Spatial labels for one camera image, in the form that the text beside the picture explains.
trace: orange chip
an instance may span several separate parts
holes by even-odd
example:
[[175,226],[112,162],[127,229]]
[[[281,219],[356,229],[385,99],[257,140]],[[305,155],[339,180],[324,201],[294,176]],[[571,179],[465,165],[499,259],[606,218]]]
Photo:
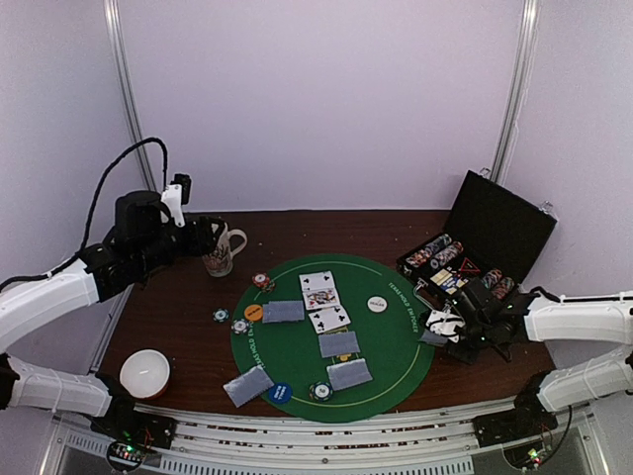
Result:
[[244,317],[249,322],[259,322],[264,318],[264,308],[261,305],[249,305],[244,310]]

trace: round green mat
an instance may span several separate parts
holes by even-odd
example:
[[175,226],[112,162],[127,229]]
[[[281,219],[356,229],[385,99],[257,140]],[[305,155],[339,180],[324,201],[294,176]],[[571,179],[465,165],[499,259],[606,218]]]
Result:
[[[347,423],[381,414],[406,399],[422,382],[433,360],[434,349],[417,340],[421,335],[417,318],[428,308],[412,295],[412,286],[400,274],[369,259],[348,254],[319,254],[286,262],[268,271],[277,287],[264,294],[251,286],[234,311],[234,319],[244,318],[251,304],[276,300],[302,300],[300,274],[329,270],[341,304],[347,310],[361,352],[373,380],[334,392],[326,402],[312,401],[309,387],[328,381],[325,367],[337,358],[321,358],[318,336],[306,314],[298,323],[254,323],[248,334],[231,334],[233,357],[244,373],[262,364],[276,383],[293,389],[290,402],[273,406],[299,418],[321,423]],[[375,314],[367,307],[373,296],[388,302],[385,312]]]

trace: dark brown tabletop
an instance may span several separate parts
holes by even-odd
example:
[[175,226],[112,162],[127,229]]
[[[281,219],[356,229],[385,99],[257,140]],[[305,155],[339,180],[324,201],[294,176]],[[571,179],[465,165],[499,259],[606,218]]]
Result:
[[[395,268],[396,258],[441,231],[447,212],[290,211],[225,213],[230,228],[248,234],[248,246],[224,278],[210,277],[199,258],[185,258],[137,285],[106,352],[102,371],[118,375],[137,350],[155,348],[172,361],[167,391],[150,404],[186,411],[286,416],[262,399],[237,409],[223,385],[239,375],[230,349],[230,325],[215,323],[216,308],[232,310],[251,276],[290,259],[341,252]],[[527,379],[553,363],[541,343],[517,344],[513,361],[483,351],[469,366],[441,349],[419,388],[393,411],[478,403],[515,395]]]

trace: white bowl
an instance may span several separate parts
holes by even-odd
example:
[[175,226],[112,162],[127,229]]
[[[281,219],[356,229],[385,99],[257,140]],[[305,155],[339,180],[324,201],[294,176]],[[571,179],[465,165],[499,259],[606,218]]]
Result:
[[167,387],[169,362],[155,349],[142,349],[123,364],[119,380],[133,397],[155,398]]

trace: patterned mug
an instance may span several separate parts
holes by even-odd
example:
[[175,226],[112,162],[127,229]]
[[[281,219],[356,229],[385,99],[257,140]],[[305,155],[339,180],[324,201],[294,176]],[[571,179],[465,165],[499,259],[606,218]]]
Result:
[[[233,270],[233,258],[243,251],[248,243],[248,238],[242,230],[229,231],[228,224],[224,222],[213,223],[212,227],[214,232],[218,230],[218,227],[224,227],[224,229],[220,234],[216,249],[211,254],[203,255],[202,261],[209,275],[212,277],[224,277]],[[230,248],[230,239],[233,236],[243,239],[243,242],[235,249]]]

